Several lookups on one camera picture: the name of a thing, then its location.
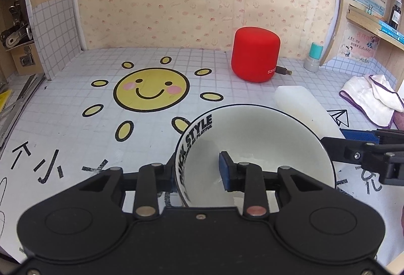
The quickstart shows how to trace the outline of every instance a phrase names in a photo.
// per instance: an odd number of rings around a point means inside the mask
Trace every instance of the wooden shelf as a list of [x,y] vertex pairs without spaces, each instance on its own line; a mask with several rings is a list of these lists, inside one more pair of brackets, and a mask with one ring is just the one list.
[[380,25],[377,22],[374,22],[366,16],[362,16],[358,13],[352,14],[349,11],[347,13],[347,19],[373,33],[375,36],[389,42],[390,44],[393,44],[394,46],[404,51],[404,44],[401,44],[398,40],[395,40],[393,37],[390,37],[388,34],[380,31]]

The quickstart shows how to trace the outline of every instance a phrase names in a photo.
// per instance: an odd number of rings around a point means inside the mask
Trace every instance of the purple trim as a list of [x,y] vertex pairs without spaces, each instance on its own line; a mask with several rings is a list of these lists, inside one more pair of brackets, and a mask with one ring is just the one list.
[[380,128],[391,128],[391,124],[393,123],[394,112],[393,112],[393,115],[391,116],[390,123],[389,123],[387,126],[380,126],[380,125],[378,125],[378,124],[375,124],[372,120],[370,120],[370,118],[369,118],[368,115],[366,114],[365,110],[363,110],[362,107],[361,107],[359,104],[356,104],[356,102],[353,100],[353,98],[351,98],[351,96],[350,96],[346,91],[340,90],[340,91],[339,91],[339,95],[340,95],[344,100],[346,100],[349,104],[351,104],[352,106],[354,106],[355,108],[357,108],[359,111],[361,111],[361,112],[366,116],[366,118],[367,118],[372,124],[374,124],[375,126],[380,127]]
[[387,91],[389,93],[395,94],[398,97],[398,100],[400,101],[401,106],[404,108],[404,103],[403,103],[402,99],[400,98],[400,96],[395,91],[391,91],[391,90],[387,89],[385,86],[383,86],[382,84],[375,81],[372,77],[373,77],[373,75],[369,76],[370,80],[373,81],[377,86],[383,88],[385,91]]

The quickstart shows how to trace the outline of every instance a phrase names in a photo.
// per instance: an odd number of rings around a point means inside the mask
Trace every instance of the teal cap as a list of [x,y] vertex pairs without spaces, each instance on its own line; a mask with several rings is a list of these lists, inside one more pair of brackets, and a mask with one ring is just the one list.
[[323,52],[323,46],[317,43],[312,43],[310,48],[309,57],[320,60],[321,53]]

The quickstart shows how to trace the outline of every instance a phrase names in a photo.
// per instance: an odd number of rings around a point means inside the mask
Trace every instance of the white towel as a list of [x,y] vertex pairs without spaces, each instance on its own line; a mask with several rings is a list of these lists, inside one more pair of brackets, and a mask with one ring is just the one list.
[[384,75],[352,77],[339,95],[362,111],[376,126],[389,128],[394,110],[404,112],[404,104]]

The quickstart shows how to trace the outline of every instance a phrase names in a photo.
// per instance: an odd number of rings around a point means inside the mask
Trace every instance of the smiley face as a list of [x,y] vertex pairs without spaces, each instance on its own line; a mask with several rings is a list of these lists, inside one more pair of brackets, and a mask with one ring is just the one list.
[[146,68],[123,77],[114,88],[116,103],[134,112],[165,110],[181,102],[189,92],[189,80],[166,68]]

